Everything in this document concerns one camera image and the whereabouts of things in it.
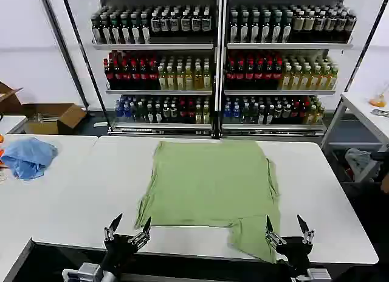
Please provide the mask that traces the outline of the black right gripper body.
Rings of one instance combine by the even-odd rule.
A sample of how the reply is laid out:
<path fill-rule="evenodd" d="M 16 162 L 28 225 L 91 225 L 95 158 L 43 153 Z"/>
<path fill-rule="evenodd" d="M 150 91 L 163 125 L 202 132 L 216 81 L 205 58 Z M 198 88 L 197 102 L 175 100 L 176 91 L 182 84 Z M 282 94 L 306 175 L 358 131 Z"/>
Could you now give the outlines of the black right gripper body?
<path fill-rule="evenodd" d="M 307 272 L 311 266 L 308 255 L 312 248 L 313 243 L 305 241 L 302 236 L 287 236 L 276 245 L 275 250 L 287 258 L 288 265 L 293 272 Z"/>

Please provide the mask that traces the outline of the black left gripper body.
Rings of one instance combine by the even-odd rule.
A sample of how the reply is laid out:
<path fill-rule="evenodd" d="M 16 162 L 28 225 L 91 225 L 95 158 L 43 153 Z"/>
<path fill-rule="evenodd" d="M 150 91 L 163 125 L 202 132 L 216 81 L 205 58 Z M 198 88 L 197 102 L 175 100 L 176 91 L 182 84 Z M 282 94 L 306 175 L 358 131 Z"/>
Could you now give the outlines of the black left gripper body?
<path fill-rule="evenodd" d="M 132 235 L 113 234 L 112 238 L 105 241 L 106 255 L 102 261 L 102 270 L 119 276 L 124 265 L 130 259 L 137 247 L 131 243 Z"/>

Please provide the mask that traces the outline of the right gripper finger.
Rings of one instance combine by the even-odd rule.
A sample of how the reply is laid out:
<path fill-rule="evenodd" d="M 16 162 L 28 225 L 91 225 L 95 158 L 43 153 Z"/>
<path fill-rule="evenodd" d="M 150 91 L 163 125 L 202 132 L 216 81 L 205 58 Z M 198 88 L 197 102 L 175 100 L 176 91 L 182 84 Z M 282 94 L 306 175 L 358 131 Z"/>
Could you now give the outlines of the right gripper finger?
<path fill-rule="evenodd" d="M 298 223 L 301 228 L 302 234 L 303 234 L 303 244 L 312 244 L 312 240 L 314 238 L 315 231 L 310 230 L 307 223 L 304 221 L 304 219 L 297 215 Z"/>
<path fill-rule="evenodd" d="M 272 226 L 270 217 L 266 216 L 266 232 L 265 239 L 267 243 L 272 247 L 277 247 L 286 244 L 286 240 L 284 240 L 280 235 L 278 235 Z"/>

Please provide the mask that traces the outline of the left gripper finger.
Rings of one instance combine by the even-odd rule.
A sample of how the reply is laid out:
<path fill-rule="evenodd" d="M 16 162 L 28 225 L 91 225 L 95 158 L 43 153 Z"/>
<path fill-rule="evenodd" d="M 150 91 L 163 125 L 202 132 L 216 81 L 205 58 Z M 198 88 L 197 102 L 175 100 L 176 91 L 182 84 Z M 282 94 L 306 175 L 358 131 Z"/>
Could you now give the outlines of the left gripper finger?
<path fill-rule="evenodd" d="M 151 217 L 147 219 L 142 231 L 128 240 L 128 244 L 130 244 L 134 249 L 141 249 L 145 246 L 150 240 L 150 227 Z"/>
<path fill-rule="evenodd" d="M 117 227 L 120 224 L 120 221 L 122 219 L 123 213 L 120 213 L 118 217 L 112 220 L 109 227 L 104 228 L 104 234 L 105 234 L 105 242 L 107 241 L 113 241 L 114 240 L 114 234 L 117 230 Z"/>

